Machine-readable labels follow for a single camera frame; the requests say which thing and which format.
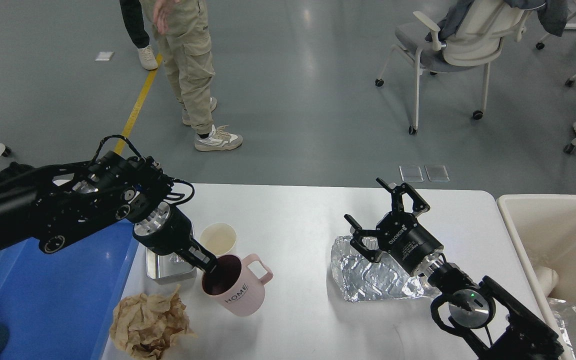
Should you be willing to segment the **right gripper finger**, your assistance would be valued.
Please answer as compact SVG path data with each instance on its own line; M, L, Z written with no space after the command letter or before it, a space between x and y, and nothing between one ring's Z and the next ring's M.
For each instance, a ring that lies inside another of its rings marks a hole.
M410 214L414 217L425 214L431 207L429 203L422 198L422 196L407 182L403 182L399 185L396 183L386 183L381 177L375 178L376 182L391 196L391 210L397 214ZM403 202L403 197L408 196L412 201L412 210L407 212Z
M366 246L364 243L363 239L368 237L379 239L382 235L382 231L377 229L362 228L362 226L350 214L343 215L343 218L345 218L345 220L350 224L350 227L352 228L350 231L352 236L350 239L350 246L352 246L352 248L354 248L371 263L379 263L384 253L384 251L381 249L381 246L378 244L377 249L369 249L368 246Z

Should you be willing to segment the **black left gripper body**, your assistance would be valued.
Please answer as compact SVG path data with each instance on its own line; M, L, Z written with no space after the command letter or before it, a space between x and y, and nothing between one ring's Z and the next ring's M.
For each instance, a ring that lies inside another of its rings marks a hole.
M162 202L146 219L135 223L133 237L159 256L176 253L187 262L201 259L190 219L175 206Z

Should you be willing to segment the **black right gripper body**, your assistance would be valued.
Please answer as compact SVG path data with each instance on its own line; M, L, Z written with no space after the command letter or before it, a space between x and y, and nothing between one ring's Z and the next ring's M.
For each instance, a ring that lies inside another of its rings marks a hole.
M378 249L388 253L409 276L418 276L419 265L444 245L411 213L387 212L376 226Z

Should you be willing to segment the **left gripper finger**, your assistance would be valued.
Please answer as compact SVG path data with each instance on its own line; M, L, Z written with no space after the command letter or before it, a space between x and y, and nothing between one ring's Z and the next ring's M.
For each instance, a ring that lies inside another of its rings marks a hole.
M206 274L213 273L218 267L217 256L196 241L185 244L185 261Z

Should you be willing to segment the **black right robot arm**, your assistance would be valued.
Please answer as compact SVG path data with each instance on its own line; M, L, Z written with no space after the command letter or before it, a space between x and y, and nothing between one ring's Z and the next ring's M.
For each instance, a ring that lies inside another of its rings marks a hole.
M389 255L410 276L423 276L439 290L430 315L441 330L462 338L479 360L557 360L564 352L558 334L490 276L474 282L457 264L448 262L443 244L426 230L418 216L429 204L410 184L377 182L391 196L391 210L374 229L363 228L349 214L350 245L376 264ZM485 344L474 330L486 329L496 306L508 311L508 326Z

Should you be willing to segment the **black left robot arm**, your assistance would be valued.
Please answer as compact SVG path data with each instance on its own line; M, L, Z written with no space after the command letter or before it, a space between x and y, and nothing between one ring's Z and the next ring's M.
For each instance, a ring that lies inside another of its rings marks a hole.
M217 257L194 239L178 208L188 198L173 192L175 183L138 151L42 167L12 162L0 171L0 250L34 238L50 255L126 219L135 239L156 255L175 253L209 274Z

